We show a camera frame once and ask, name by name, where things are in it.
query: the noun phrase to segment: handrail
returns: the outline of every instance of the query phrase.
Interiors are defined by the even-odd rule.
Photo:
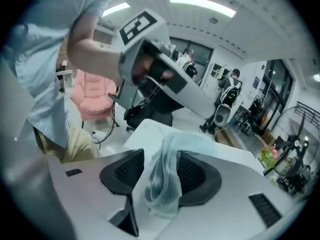
[[[294,112],[300,116],[305,113],[305,119],[320,130],[320,113],[313,108],[297,101]]]

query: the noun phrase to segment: potted plant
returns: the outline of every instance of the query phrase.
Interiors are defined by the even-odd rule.
[[[264,147],[258,154],[258,159],[264,165],[265,169],[273,168],[278,159],[278,151],[275,146]]]

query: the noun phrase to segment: beige pants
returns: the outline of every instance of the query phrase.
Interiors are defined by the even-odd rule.
[[[70,122],[70,136],[66,148],[63,148],[34,128],[35,139],[39,148],[47,155],[54,155],[61,163],[83,161],[100,158],[101,154],[95,147],[90,134]]]

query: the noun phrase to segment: ceiling light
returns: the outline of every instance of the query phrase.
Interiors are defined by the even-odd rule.
[[[317,82],[320,82],[320,74],[315,74],[315,75],[313,76],[313,79],[314,79],[315,81],[317,81]]]
[[[207,8],[213,11],[216,11],[218,13],[224,14],[230,18],[232,18],[236,11],[232,10],[224,5],[221,5],[216,2],[212,2],[209,0],[170,0],[171,3],[178,3],[178,4],[187,4],[187,5],[193,5],[193,6],[200,6],[203,8]]]
[[[127,4],[126,2],[121,3],[121,4],[118,4],[118,5],[114,6],[114,7],[111,7],[111,8],[109,8],[109,9],[105,10],[105,11],[103,12],[102,17],[107,16],[107,15],[112,14],[112,13],[115,13],[115,12],[117,12],[117,11],[120,11],[120,10],[123,10],[123,9],[126,9],[126,8],[129,8],[129,7],[130,7],[130,5]]]

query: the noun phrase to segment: pink armchair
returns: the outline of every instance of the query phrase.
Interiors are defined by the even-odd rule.
[[[115,94],[116,89],[110,79],[78,69],[70,99],[83,121],[104,119],[112,115],[113,100],[108,94]]]

